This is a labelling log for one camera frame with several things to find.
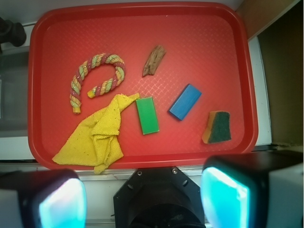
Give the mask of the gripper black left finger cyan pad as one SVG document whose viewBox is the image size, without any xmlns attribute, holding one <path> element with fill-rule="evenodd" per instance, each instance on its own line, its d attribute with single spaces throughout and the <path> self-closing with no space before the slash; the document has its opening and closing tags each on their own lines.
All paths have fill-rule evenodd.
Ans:
<svg viewBox="0 0 304 228">
<path fill-rule="evenodd" d="M 0 174 L 2 228 L 84 228 L 83 182 L 69 169 Z"/>
</svg>

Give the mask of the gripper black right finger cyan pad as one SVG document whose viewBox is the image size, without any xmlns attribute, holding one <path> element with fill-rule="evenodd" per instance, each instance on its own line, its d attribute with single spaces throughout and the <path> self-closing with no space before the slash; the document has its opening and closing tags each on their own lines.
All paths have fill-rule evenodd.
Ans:
<svg viewBox="0 0 304 228">
<path fill-rule="evenodd" d="M 214 228 L 301 228 L 302 152 L 252 152 L 209 157 L 201 201 Z"/>
</svg>

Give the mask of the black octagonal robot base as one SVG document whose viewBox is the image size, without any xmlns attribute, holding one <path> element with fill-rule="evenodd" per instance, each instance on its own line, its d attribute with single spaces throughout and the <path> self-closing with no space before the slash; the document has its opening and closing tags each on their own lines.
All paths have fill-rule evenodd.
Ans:
<svg viewBox="0 0 304 228">
<path fill-rule="evenodd" d="M 117 228 L 203 228 L 200 187 L 177 167 L 137 169 L 113 197 Z"/>
</svg>

